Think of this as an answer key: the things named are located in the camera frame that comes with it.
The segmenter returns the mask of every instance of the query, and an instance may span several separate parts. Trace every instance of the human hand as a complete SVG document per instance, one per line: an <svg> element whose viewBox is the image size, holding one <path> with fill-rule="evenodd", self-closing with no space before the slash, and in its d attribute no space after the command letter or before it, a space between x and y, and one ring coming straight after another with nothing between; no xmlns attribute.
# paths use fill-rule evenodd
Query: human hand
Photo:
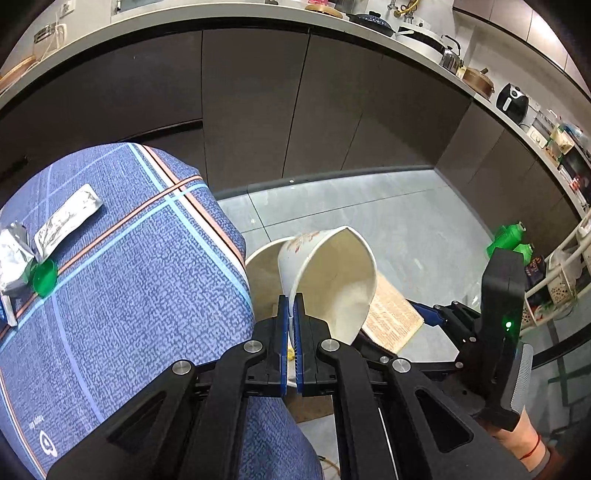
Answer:
<svg viewBox="0 0 591 480"><path fill-rule="evenodd" d="M530 417L525 409L521 413L519 423L513 432L499 429L491 424L482 425L488 433L507 448L513 455L515 455L521 463L525 465L529 472L537 467L544 459L546 454L546 446L542 441L538 432L531 424Z"/></svg>

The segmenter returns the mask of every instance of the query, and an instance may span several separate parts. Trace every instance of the red string bracelet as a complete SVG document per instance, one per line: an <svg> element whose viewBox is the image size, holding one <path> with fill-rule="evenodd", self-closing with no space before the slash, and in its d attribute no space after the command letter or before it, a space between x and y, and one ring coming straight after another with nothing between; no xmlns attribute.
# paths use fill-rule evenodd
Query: red string bracelet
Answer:
<svg viewBox="0 0 591 480"><path fill-rule="evenodd" d="M519 460L525 460L526 458L528 458L528 457L531 457L531 456L534 454L534 452L535 452L536 448L538 448L538 446L540 445L540 442L541 442L541 441L542 441L542 437L541 437L541 435L540 435L540 434L538 434L538 442L535 444L535 447L533 448L533 450L532 450L530 453L526 453L526 454L525 454L523 457L521 457Z"/></svg>

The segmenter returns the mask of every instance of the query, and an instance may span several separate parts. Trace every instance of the metal screw head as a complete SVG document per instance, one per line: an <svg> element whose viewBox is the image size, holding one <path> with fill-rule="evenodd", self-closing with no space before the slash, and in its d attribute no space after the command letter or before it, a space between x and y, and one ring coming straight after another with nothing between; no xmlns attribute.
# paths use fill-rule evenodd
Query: metal screw head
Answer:
<svg viewBox="0 0 591 480"><path fill-rule="evenodd" d="M173 364L173 373L177 375L188 374L191 371L191 364L186 360L179 360Z"/></svg>
<svg viewBox="0 0 591 480"><path fill-rule="evenodd" d="M320 346L322 350L326 350L327 352L336 352L340 347L340 343L334 338L327 338L326 340L322 340Z"/></svg>
<svg viewBox="0 0 591 480"><path fill-rule="evenodd" d="M258 340L249 340L244 344L244 350L248 353L257 353L262 350L262 343Z"/></svg>
<svg viewBox="0 0 591 480"><path fill-rule="evenodd" d="M410 370L410 362L405 358L397 358L396 360L392 361L392 367L397 372L405 374Z"/></svg>

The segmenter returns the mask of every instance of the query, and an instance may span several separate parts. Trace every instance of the kitchen counter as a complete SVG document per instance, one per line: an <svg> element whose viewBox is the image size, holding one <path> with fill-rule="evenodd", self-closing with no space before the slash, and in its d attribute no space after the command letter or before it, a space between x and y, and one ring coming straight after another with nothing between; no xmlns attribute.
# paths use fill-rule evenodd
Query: kitchen counter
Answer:
<svg viewBox="0 0 591 480"><path fill-rule="evenodd" d="M537 224L529 241L544 252L584 214L517 125L393 38L259 3L117 17L0 96L0 205L58 158L132 138L191 157L218 194L436 168L490 231ZM523 195L530 178L547 200Z"/></svg>
<svg viewBox="0 0 591 480"><path fill-rule="evenodd" d="M475 92L470 87L468 87L455 75L452 75L450 72L448 72L446 69L441 68L439 65L425 58L423 55L418 54L414 50L406 47L405 45L402 45L393 38L388 38L385 35L375 32L374 30L370 30L369 28L349 22L347 20L347 16L345 15L343 15L344 19L340 19L331 17L329 15L310 12L308 10L304 10L303 8L284 7L281 5L267 5L264 3L255 2L196 3L194 5L182 5L179 7L165 9L157 9L158 5L158 3L147 5L147 7L150 7L150 11L144 14L133 15L134 11L136 10L133 9L124 12L123 14L113 16L114 21L111 23L111 25L94 31L48 56L45 60L27 72L27 74L23 75L23 77L20 78L20 80L17 81L6 92L0 95L0 110L26 86L30 85L32 82L51 70L56 65L84 52L85 50L96 47L103 42L116 39L117 37L122 37L131 32L139 31L144 28L154 27L156 25L172 24L187 19L236 17L297 22L354 35L355 37L370 41L382 47L386 47L398 54L402 54L432 70L433 72L443 76L446 80L452 82L456 87L463 90L468 95L475 95Z"/></svg>

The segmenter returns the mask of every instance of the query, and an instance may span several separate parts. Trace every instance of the faucet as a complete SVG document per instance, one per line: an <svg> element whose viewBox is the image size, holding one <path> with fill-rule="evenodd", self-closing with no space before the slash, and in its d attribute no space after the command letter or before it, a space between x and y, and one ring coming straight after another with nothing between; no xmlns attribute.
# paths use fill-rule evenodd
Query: faucet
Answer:
<svg viewBox="0 0 591 480"><path fill-rule="evenodd" d="M392 13L396 18L400 18L402 14L404 14L404 21L407 23L413 23L413 12L417 10L417 4L419 0L409 0L409 7L406 5L402 6L402 10L400 10L396 5L396 0L390 0L388 4L388 10L394 10Z"/></svg>

